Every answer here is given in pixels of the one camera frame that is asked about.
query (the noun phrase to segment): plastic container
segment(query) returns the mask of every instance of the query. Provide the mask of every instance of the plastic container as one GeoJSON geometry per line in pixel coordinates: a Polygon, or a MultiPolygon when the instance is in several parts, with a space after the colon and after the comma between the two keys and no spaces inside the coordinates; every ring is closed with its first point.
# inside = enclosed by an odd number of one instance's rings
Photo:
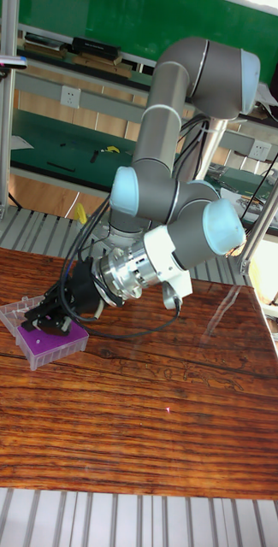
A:
{"type": "Polygon", "coordinates": [[[16,329],[25,321],[24,314],[30,309],[36,308],[42,300],[44,300],[44,297],[23,297],[19,302],[0,306],[1,322],[13,336],[16,336],[16,329]]]}
{"type": "Polygon", "coordinates": [[[84,351],[88,340],[86,330],[73,321],[67,336],[46,334],[38,329],[27,332],[21,326],[26,319],[24,314],[38,306],[43,299],[43,296],[23,297],[20,302],[0,306],[0,320],[15,337],[15,343],[19,345],[29,361],[31,370],[36,370],[42,365],[62,359],[76,351],[84,351]]]}
{"type": "Polygon", "coordinates": [[[76,351],[84,351],[87,340],[86,330],[72,322],[70,333],[67,336],[47,334],[38,329],[27,332],[22,326],[19,326],[15,342],[30,362],[31,370],[36,370],[48,362],[62,359],[76,351]]]}

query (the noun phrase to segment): metal floor grating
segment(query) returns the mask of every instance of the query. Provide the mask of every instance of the metal floor grating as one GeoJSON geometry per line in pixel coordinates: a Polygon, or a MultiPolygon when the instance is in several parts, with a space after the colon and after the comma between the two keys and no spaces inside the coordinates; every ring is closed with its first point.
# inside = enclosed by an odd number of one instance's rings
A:
{"type": "Polygon", "coordinates": [[[0,547],[278,547],[278,502],[0,488],[0,547]]]}
{"type": "MultiPolygon", "coordinates": [[[[78,227],[75,221],[9,207],[7,217],[0,226],[0,247],[64,257],[77,233],[78,227]]],[[[191,276],[193,279],[230,285],[251,284],[248,276],[239,272],[233,257],[212,258],[191,268],[191,276]]]]}

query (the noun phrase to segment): wooden table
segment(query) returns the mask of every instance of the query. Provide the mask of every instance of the wooden table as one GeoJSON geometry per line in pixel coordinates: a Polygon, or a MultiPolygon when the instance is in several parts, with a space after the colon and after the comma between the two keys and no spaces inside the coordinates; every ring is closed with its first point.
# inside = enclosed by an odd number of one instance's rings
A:
{"type": "MultiPolygon", "coordinates": [[[[42,294],[61,263],[0,249],[0,305],[42,294]]],[[[0,322],[0,486],[278,498],[278,360],[255,293],[193,289],[167,330],[91,336],[36,372],[0,322]]],[[[157,287],[98,328],[168,317],[157,287]]]]}

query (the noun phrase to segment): white socket panel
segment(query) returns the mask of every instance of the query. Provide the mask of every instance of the white socket panel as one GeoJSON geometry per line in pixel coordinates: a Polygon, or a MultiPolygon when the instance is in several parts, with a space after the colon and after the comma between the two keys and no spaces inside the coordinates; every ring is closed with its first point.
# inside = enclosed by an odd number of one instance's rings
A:
{"type": "Polygon", "coordinates": [[[80,106],[80,89],[76,87],[62,86],[61,104],[78,109],[80,106]]]}
{"type": "Polygon", "coordinates": [[[271,149],[270,143],[264,143],[262,140],[254,140],[248,157],[258,162],[265,162],[271,149]]]}

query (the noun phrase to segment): white paper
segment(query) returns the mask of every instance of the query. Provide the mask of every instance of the white paper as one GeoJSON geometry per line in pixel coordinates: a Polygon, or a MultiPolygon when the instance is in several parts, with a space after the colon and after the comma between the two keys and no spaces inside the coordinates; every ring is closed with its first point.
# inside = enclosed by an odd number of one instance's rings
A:
{"type": "Polygon", "coordinates": [[[33,146],[24,140],[24,138],[13,135],[11,137],[10,148],[11,150],[21,150],[24,148],[33,148],[33,146]]]}
{"type": "MultiPolygon", "coordinates": [[[[248,199],[244,199],[240,194],[236,194],[230,190],[226,190],[225,188],[221,188],[220,190],[221,197],[225,197],[230,201],[230,203],[234,206],[238,217],[241,217],[245,212],[245,207],[249,203],[248,199]]],[[[265,199],[259,198],[260,201],[266,202],[265,199]]],[[[261,204],[252,204],[250,209],[245,215],[245,219],[249,222],[255,222],[258,215],[261,214],[263,210],[263,205],[261,204]]],[[[273,228],[278,228],[278,210],[276,211],[276,215],[274,216],[273,220],[270,224],[273,228]]]]}
{"type": "Polygon", "coordinates": [[[261,82],[258,84],[255,100],[258,103],[269,104],[270,106],[278,106],[278,102],[271,95],[268,86],[261,82]]]}

